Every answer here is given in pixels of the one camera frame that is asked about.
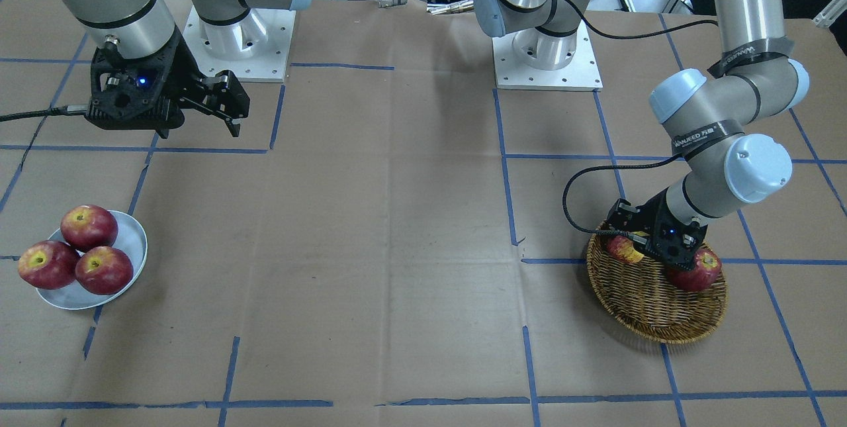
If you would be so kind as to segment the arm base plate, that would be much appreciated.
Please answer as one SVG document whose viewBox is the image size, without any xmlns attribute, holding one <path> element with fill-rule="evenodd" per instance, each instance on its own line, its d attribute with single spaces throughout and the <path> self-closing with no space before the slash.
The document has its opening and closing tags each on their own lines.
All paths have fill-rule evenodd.
<svg viewBox="0 0 847 427">
<path fill-rule="evenodd" d="M 252 9 L 241 22 L 216 26 L 192 8 L 183 37 L 208 77 L 230 70 L 241 82 L 284 83 L 297 14 Z"/>
<path fill-rule="evenodd" d="M 513 90 L 602 90 L 589 29 L 553 37 L 530 28 L 493 38 L 496 88 Z"/>
</svg>

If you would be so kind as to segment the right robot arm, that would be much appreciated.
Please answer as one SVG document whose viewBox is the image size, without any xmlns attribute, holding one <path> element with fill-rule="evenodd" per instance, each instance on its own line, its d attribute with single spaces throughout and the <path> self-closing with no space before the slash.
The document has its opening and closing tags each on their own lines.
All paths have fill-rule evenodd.
<svg viewBox="0 0 847 427">
<path fill-rule="evenodd" d="M 3 116 L 82 116 L 104 130 L 179 128 L 184 110 L 218 117 L 232 136 L 250 110 L 235 72 L 202 69 L 164 0 L 62 0 L 97 45 L 91 97 L 81 105 Z M 262 10 L 297 11 L 311 0 L 191 0 L 208 53 L 225 62 L 257 56 L 271 40 Z"/>
</svg>

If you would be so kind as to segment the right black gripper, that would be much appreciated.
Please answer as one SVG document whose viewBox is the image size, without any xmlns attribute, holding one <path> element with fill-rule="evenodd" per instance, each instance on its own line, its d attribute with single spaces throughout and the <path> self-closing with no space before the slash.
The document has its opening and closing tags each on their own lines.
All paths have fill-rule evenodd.
<svg viewBox="0 0 847 427">
<path fill-rule="evenodd" d="M 241 121 L 249 115 L 250 97 L 235 72 L 224 69 L 214 76 L 200 71 L 181 34 L 175 30 L 156 56 L 163 58 L 154 123 L 156 132 L 169 132 L 185 122 L 183 110 L 194 109 L 224 121 L 231 136 L 241 134 Z"/>
</svg>

